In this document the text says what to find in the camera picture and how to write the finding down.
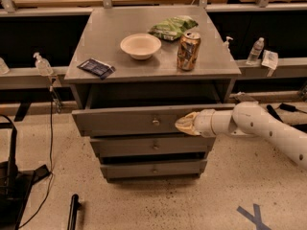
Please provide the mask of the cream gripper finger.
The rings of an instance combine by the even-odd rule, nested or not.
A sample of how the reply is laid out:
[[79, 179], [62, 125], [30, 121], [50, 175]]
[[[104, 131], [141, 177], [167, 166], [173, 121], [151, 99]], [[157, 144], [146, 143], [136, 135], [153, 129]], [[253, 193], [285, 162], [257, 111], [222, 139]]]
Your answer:
[[180, 126], [190, 126], [198, 115], [199, 115], [198, 112], [191, 112], [185, 115], [184, 117], [179, 118], [176, 121], [176, 124]]
[[175, 123], [176, 128], [186, 134], [197, 136], [200, 135], [200, 133], [195, 129], [194, 125], [192, 123]]

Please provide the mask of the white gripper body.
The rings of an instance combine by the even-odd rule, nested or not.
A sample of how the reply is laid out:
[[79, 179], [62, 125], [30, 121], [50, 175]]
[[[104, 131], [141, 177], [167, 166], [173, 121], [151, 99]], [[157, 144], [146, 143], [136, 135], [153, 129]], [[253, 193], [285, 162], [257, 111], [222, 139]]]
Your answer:
[[214, 113], [214, 109], [204, 109], [197, 114], [196, 118], [194, 119], [194, 129], [198, 135], [201, 135], [202, 137], [215, 136], [211, 125]]

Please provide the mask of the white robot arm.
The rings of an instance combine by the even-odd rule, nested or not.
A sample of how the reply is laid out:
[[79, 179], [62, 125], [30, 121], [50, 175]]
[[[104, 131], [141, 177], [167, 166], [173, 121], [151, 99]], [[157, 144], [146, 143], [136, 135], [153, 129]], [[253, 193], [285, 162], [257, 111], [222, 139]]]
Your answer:
[[175, 127], [192, 136], [218, 134], [259, 136], [275, 145], [301, 169], [307, 169], [307, 134], [275, 119], [255, 102], [242, 102], [232, 110], [204, 109], [191, 112], [175, 122]]

